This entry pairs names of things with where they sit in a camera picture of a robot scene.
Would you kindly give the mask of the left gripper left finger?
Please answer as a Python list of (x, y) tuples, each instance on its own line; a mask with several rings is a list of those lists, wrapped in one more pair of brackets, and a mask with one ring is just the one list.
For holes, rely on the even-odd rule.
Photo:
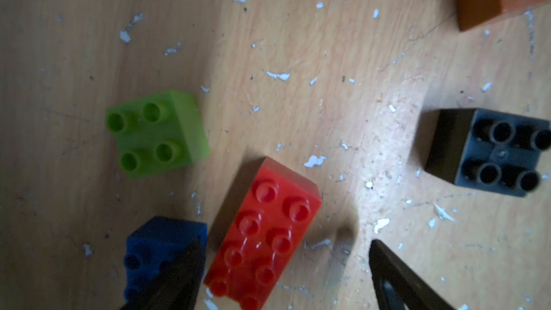
[(206, 252), (197, 238), (165, 268), (145, 291), (122, 306), (139, 309), (193, 309), (205, 269)]

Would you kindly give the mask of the dark blue square lego brick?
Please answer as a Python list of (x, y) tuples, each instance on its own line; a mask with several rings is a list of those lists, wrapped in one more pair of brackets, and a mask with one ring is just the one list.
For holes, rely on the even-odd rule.
[(156, 216), (126, 239), (125, 301), (134, 300), (190, 244), (200, 241), (206, 247), (207, 225), (203, 222)]

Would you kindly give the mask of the lime green square lego brick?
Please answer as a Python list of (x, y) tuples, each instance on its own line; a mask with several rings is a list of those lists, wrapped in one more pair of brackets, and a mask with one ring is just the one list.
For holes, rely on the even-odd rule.
[(106, 128), (131, 179), (191, 166), (210, 154), (192, 93), (171, 89), (111, 106)]

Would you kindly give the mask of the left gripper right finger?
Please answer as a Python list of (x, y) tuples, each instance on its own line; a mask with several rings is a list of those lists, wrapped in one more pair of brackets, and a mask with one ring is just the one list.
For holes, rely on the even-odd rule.
[(380, 309), (453, 310), (381, 240), (371, 242), (369, 264)]

